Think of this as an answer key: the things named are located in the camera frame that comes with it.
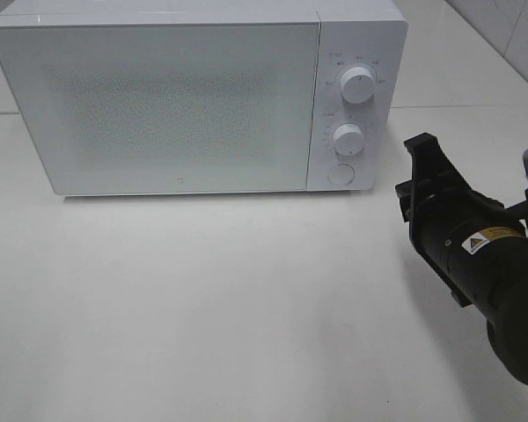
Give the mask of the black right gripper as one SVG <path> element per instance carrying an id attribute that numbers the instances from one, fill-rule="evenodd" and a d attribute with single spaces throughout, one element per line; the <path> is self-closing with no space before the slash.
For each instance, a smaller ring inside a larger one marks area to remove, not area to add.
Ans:
<path id="1" fill-rule="evenodd" d="M 528 245 L 503 204 L 474 191 L 441 149 L 422 133 L 404 142 L 411 179 L 395 186 L 414 249 L 444 281 L 460 307 L 491 306 L 493 258 Z"/>

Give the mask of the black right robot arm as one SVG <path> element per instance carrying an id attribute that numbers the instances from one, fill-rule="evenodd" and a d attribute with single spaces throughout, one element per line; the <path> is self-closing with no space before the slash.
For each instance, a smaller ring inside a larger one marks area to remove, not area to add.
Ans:
<path id="1" fill-rule="evenodd" d="M 486 318 L 489 343 L 528 385 L 528 187 L 505 207 L 472 189 L 429 133 L 404 143 L 412 176 L 395 187 L 411 244 L 462 308 Z M 523 154 L 528 180 L 528 149 Z"/>

